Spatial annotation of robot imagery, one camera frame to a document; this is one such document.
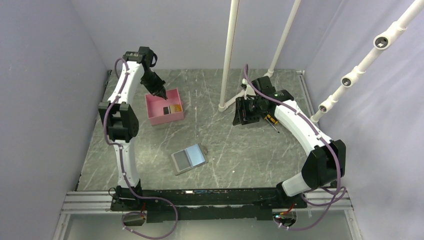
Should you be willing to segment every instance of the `pink bin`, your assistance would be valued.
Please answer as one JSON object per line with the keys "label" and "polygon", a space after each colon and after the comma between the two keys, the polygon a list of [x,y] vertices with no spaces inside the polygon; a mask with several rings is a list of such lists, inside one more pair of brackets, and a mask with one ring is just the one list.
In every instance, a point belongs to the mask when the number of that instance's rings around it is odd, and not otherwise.
{"label": "pink bin", "polygon": [[[147,105],[147,116],[152,125],[169,123],[176,120],[184,119],[183,104],[181,103],[180,95],[178,94],[178,89],[171,89],[166,91],[166,96],[168,100],[165,100],[158,96],[153,96],[151,94],[146,94],[146,105]],[[180,112],[174,112],[169,114],[164,114],[164,107],[169,105],[179,104],[181,105]]]}

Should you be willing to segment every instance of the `wall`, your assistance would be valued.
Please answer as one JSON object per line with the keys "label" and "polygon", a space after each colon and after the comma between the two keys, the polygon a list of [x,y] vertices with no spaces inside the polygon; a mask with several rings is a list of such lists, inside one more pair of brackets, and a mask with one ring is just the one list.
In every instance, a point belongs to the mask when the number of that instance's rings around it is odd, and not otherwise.
{"label": "wall", "polygon": [[0,35],[0,239],[52,239],[106,67],[68,0],[2,1]]}
{"label": "wall", "polygon": [[[339,86],[412,0],[344,1],[311,64],[317,106]],[[321,120],[347,149],[346,175],[364,239],[424,236],[424,12]]]}
{"label": "wall", "polygon": [[[231,68],[269,68],[294,0],[242,0]],[[276,68],[305,69],[341,0],[304,0]],[[72,0],[109,69],[151,47],[158,69],[222,68],[230,0]]]}

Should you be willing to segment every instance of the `white pole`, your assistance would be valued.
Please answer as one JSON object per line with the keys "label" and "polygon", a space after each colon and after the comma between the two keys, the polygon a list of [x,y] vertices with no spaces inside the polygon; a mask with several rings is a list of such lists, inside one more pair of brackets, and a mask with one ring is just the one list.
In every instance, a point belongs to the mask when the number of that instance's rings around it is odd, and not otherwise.
{"label": "white pole", "polygon": [[317,123],[324,114],[333,108],[340,97],[358,81],[383,51],[390,47],[405,32],[409,23],[423,8],[424,0],[415,0],[397,21],[393,22],[385,32],[374,38],[374,48],[351,72],[341,78],[341,86],[318,106],[318,111],[310,118],[313,123]]}
{"label": "white pole", "polygon": [[231,54],[233,51],[234,34],[236,32],[237,15],[239,11],[239,0],[231,0],[231,7],[229,9],[228,32],[226,35],[224,69],[222,73],[221,96],[219,98],[218,110],[223,112],[226,107],[226,92],[228,72],[230,70]]}
{"label": "white pole", "polygon": [[290,28],[292,27],[293,20],[295,19],[296,13],[298,12],[301,0],[294,0],[293,7],[291,7],[290,15],[288,16],[287,22],[285,23],[284,30],[282,31],[281,39],[279,40],[277,50],[275,51],[274,58],[272,59],[271,66],[268,72],[264,76],[272,77],[274,74],[274,68],[276,67],[278,58],[280,57],[281,50],[283,49],[284,42],[286,41],[287,35],[289,34]]}

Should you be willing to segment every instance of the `marble tabletop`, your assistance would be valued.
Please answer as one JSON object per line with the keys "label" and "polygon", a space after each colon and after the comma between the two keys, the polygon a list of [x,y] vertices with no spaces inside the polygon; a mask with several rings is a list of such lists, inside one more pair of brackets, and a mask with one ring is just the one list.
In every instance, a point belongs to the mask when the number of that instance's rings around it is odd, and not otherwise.
{"label": "marble tabletop", "polygon": [[[266,69],[251,69],[250,78]],[[277,133],[265,120],[233,126],[234,105],[219,112],[222,69],[156,70],[165,88],[178,89],[184,119],[151,126],[143,86],[137,88],[131,105],[139,121],[135,160],[143,189],[212,189],[274,187],[297,174],[306,160],[300,143],[282,125]],[[241,69],[231,69],[226,99],[240,92]],[[114,90],[117,78],[109,78],[104,100]],[[306,96],[299,75],[292,69],[276,69],[271,82],[288,90],[305,114]],[[208,150],[208,163],[175,176],[170,155],[201,143]],[[105,143],[100,117],[77,187],[78,191],[104,191],[116,187],[118,168],[114,149]]]}

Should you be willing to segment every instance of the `open box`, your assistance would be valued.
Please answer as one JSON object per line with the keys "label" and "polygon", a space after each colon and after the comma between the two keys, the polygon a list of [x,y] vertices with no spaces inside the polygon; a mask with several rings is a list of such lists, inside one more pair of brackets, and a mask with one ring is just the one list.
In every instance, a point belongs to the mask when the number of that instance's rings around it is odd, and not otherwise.
{"label": "open box", "polygon": [[[158,96],[153,96],[152,94],[145,95],[147,116],[152,125],[164,124],[184,119],[183,104],[181,103],[178,89],[175,88],[167,90],[166,96],[168,97],[167,100]],[[181,111],[164,114],[164,107],[177,104],[181,106]]]}

